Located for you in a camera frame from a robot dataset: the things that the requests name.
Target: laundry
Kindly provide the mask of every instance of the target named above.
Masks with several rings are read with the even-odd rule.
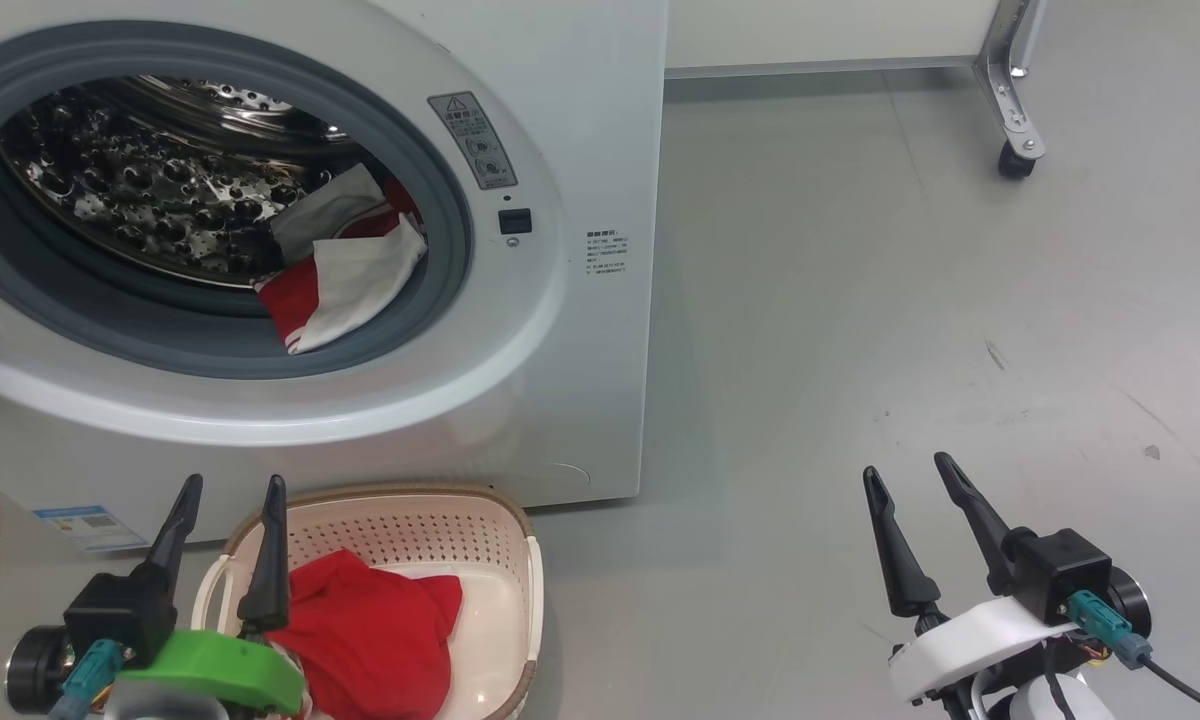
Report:
[[[420,215],[394,178],[386,191],[364,164],[331,179],[271,223],[284,270],[254,292],[289,355],[314,350],[373,319],[425,254]]]
[[[341,550],[289,575],[289,625],[266,638],[298,655],[318,718],[432,720],[449,695],[452,575],[404,578]]]

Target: black wheel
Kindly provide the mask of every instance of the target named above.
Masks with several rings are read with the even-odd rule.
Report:
[[[1001,176],[1022,179],[1030,176],[1031,170],[1034,168],[1036,161],[1033,158],[1022,158],[1018,152],[1013,152],[1013,145],[1008,140],[1004,140],[1004,146],[1001,148],[1001,161],[998,162]]]

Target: washing machine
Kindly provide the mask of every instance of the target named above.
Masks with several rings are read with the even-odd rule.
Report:
[[[665,0],[0,0],[0,490],[86,550],[290,496],[636,496]],[[427,251],[288,355],[268,218],[356,164]]]

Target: laundry basket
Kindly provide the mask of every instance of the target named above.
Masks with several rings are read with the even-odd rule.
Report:
[[[542,557],[530,521],[491,488],[377,484],[289,502],[289,570],[347,548],[409,578],[458,575],[463,601],[450,638],[452,685],[439,720],[508,720],[524,706],[542,637]],[[262,520],[240,524],[204,575],[192,628],[238,634]],[[210,605],[222,584],[216,625]]]

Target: red and white cloth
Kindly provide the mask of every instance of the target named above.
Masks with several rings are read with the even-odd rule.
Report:
[[[394,178],[382,191],[364,164],[286,209],[271,233],[288,264],[253,283],[289,355],[373,319],[427,251],[418,206]]]

